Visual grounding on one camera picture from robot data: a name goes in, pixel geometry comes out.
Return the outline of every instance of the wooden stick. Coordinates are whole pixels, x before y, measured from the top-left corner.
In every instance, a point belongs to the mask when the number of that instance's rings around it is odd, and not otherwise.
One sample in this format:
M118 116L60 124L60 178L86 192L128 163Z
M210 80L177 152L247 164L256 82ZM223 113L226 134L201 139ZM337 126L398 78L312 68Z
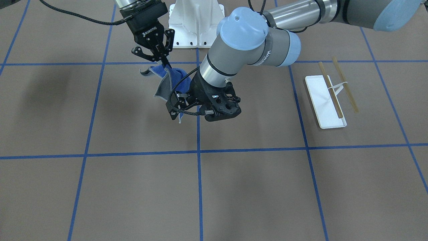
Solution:
M327 85L327 88L330 88L331 83L328 80L328 75L327 75L327 72L325 72L324 65L322 64L322 62L319 62L318 65L320 66L320 70L324 77L324 81L325 81L325 84ZM333 88L328 89L328 92L330 93L331 100L333 101L334 108L336 109L337 117L339 117L339 119L342 119L343 113L342 113L342 110L340 109L339 102L337 101L337 97L336 97L336 94L334 93Z
M337 58L333 57L333 63L336 67L337 72L339 73L339 77L342 80L342 82L346 82L345 75L342 72L342 69L339 66L339 62L337 62ZM344 83L343 87L346 91L346 95L348 96L349 101L351 102L352 108L354 109L355 113L358 113L360 110L358 109L357 103L355 102L354 97L352 96L351 90L349 89L348 83Z

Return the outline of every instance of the blue joint cap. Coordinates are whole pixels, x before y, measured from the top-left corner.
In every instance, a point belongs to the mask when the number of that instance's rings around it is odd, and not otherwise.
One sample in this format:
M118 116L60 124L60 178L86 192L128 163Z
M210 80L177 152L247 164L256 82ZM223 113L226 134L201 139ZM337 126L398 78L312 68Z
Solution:
M288 35L290 36L290 46L288 48L287 56L284 59L284 62L277 67L289 66L292 63L296 62L297 58L300 55L300 51L302 50L302 43L300 42L299 36L297 34L292 33L288 30Z
M374 23L375 31L393 32L403 27L416 13L421 0L392 0Z
M237 50L253 50L265 42L269 27L257 12L239 7L217 26L217 35L229 47Z

